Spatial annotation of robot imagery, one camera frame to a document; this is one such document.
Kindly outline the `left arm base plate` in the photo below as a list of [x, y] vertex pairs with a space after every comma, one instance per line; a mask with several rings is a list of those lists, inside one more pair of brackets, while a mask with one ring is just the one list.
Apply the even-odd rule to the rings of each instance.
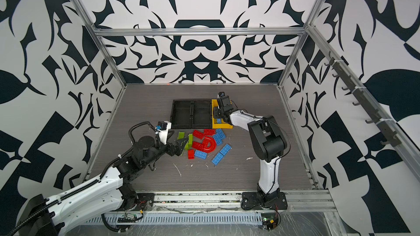
[[154, 198], [154, 193], [138, 193], [137, 195], [131, 194], [124, 199], [120, 208], [124, 211], [146, 210], [154, 205]]

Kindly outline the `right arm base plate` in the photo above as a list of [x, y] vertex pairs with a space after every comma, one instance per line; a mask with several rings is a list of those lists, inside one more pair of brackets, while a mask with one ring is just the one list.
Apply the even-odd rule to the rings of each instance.
[[285, 193], [279, 190], [267, 196], [262, 192], [243, 192], [241, 208], [243, 210], [287, 210], [288, 203]]

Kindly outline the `blue lego long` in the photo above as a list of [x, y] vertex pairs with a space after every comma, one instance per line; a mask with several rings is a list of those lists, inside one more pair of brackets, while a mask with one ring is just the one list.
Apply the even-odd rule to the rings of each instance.
[[212, 163], [217, 166], [219, 162], [223, 159], [224, 155], [221, 153], [217, 153], [214, 158], [212, 159]]

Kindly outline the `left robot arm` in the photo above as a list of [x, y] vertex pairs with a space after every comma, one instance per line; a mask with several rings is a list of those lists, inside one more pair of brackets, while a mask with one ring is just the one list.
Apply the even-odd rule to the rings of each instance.
[[118, 155], [101, 174], [65, 192], [30, 199], [28, 206], [9, 232], [10, 236], [64, 236], [82, 223], [118, 209], [130, 210], [139, 203], [131, 182], [144, 169], [155, 169], [165, 154], [180, 156], [188, 138], [168, 141], [174, 134], [169, 121], [157, 126], [140, 122], [128, 130], [131, 147]]

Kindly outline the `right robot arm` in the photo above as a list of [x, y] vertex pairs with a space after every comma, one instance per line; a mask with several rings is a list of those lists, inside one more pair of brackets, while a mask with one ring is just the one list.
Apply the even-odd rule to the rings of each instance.
[[275, 118], [256, 116], [238, 109], [224, 92], [219, 92], [213, 118], [240, 127], [249, 132], [255, 154], [260, 159], [260, 178], [254, 199], [245, 197], [242, 208], [270, 208], [281, 199], [279, 168], [284, 151], [290, 147], [288, 136], [277, 124]]

